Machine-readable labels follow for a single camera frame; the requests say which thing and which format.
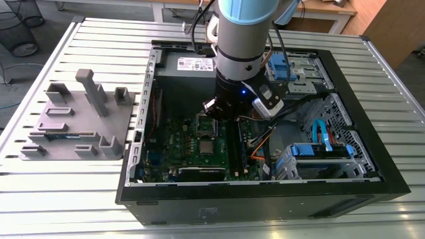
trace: wooden desk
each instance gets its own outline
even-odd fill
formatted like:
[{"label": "wooden desk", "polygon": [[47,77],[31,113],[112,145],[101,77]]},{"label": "wooden desk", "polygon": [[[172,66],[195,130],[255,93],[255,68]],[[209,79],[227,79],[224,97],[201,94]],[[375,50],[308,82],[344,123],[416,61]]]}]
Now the wooden desk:
[{"label": "wooden desk", "polygon": [[[149,6],[153,11],[153,20],[156,22],[164,22],[163,10],[165,8],[177,9],[199,9],[199,0],[63,0],[61,2],[84,2],[84,3],[99,3],[99,4],[112,4],[112,5],[129,5],[129,6]],[[204,0],[204,5],[207,5],[211,0]],[[299,9],[295,17],[301,16],[303,5],[299,5]],[[329,33],[340,34],[351,16],[357,14],[356,9],[351,3],[345,4],[345,7],[337,7],[331,2],[323,2],[321,0],[309,0],[305,3],[305,19],[304,22],[315,22],[315,19],[323,21],[329,21],[331,27],[328,27]],[[301,30],[315,31],[317,26],[315,23],[308,24],[309,28]]]},{"label": "wooden desk", "polygon": [[308,0],[305,3],[305,17],[300,24],[303,4],[288,24],[288,30],[328,32],[340,34],[352,16],[357,11],[348,2],[344,7],[333,5],[332,1]]}]

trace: black cable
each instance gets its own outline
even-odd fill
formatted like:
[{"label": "black cable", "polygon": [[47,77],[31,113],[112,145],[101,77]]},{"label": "black cable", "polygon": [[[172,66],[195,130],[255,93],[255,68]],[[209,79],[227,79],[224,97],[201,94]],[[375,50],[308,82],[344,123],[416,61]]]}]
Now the black cable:
[{"label": "black cable", "polygon": [[196,46],[196,44],[195,44],[195,29],[196,29],[196,27],[197,27],[197,23],[199,23],[201,17],[205,15],[205,12],[208,12],[208,9],[209,9],[209,7],[212,6],[213,2],[215,2],[215,0],[212,0],[212,1],[208,3],[207,7],[204,8],[203,12],[200,13],[200,15],[197,16],[197,18],[196,18],[196,20],[195,20],[195,22],[193,22],[193,29],[192,29],[192,36],[191,36],[191,38],[192,38],[193,51],[195,51],[196,53],[199,53],[199,48],[197,48],[197,46]]},{"label": "black cable", "polygon": [[269,168],[269,172],[265,176],[265,180],[272,179],[272,156],[271,156],[271,146],[269,146],[271,140],[267,140],[263,145],[263,153],[264,153],[264,163]]},{"label": "black cable", "polygon": [[304,105],[311,100],[324,98],[328,95],[329,95],[329,93],[320,93],[317,95],[308,95],[308,96],[303,97],[301,99],[299,99],[297,101],[295,101],[292,104],[287,105],[283,108],[283,110],[280,111],[280,113],[277,113],[277,115],[273,117],[273,119],[268,122],[268,125],[264,128],[264,131],[261,132],[260,136],[257,136],[256,138],[252,139],[251,144],[255,144],[260,139],[263,139],[268,136],[268,134],[272,132],[272,129],[277,126],[279,121],[281,119],[284,119],[288,115],[295,113],[299,110],[301,105]]},{"label": "black cable", "polygon": [[271,45],[271,51],[273,51],[273,41],[272,41],[271,34],[267,35],[267,38],[268,38],[268,44]]},{"label": "black cable", "polygon": [[12,80],[11,80],[9,83],[5,82],[4,67],[3,67],[1,62],[0,62],[0,68],[1,68],[3,83],[4,83],[4,85],[5,85],[7,87],[11,87],[11,86],[13,85],[13,82],[12,82]]},{"label": "black cable", "polygon": [[200,12],[203,12],[203,9],[201,9],[201,8],[199,8],[197,13],[196,13],[196,14],[193,15],[193,17],[192,17],[191,27],[189,27],[189,30],[188,30],[188,31],[185,30],[185,35],[188,35],[188,34],[195,30],[193,23],[195,23],[196,18],[197,18],[199,15],[200,15]]},{"label": "black cable", "polygon": [[300,21],[299,21],[297,28],[301,26],[303,21],[304,21],[304,18],[305,18],[305,3],[304,3],[303,0],[301,0],[301,5],[303,5],[303,10],[301,10],[301,15],[300,15]]},{"label": "black cable", "polygon": [[279,39],[279,42],[280,42],[280,45],[281,45],[281,52],[284,54],[284,58],[285,58],[285,62],[287,62],[287,81],[289,81],[289,79],[291,79],[291,66],[289,66],[289,60],[288,60],[288,55],[287,55],[285,44],[284,44],[284,40],[281,39],[281,35],[280,35],[279,28],[277,28],[277,25],[276,25],[275,21],[272,21],[272,25],[273,25],[273,28],[275,28],[275,31],[276,31],[277,39]]}]

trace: power supply label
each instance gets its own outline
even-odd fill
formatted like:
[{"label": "power supply label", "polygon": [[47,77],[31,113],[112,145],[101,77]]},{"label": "power supply label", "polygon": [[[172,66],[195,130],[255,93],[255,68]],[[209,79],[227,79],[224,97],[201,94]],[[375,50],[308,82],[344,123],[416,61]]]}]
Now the power supply label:
[{"label": "power supply label", "polygon": [[179,71],[213,71],[212,58],[180,57],[177,60]]}]

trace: motherboard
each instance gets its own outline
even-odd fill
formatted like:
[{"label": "motherboard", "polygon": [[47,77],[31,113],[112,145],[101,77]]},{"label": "motherboard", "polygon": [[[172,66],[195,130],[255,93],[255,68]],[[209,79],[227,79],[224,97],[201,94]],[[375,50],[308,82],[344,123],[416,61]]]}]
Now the motherboard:
[{"label": "motherboard", "polygon": [[[229,127],[239,127],[237,137]],[[147,152],[145,167],[139,178],[145,182],[244,181],[259,180],[259,165],[248,164],[245,147],[255,137],[252,122],[217,122],[205,114],[192,118],[165,119],[160,149]]]}]

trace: motherboard chip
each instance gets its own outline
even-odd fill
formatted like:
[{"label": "motherboard chip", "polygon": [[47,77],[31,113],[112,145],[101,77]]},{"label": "motherboard chip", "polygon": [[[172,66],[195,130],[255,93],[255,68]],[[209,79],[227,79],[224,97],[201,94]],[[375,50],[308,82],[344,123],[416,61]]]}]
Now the motherboard chip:
[{"label": "motherboard chip", "polygon": [[200,154],[213,154],[212,141],[200,141]]}]

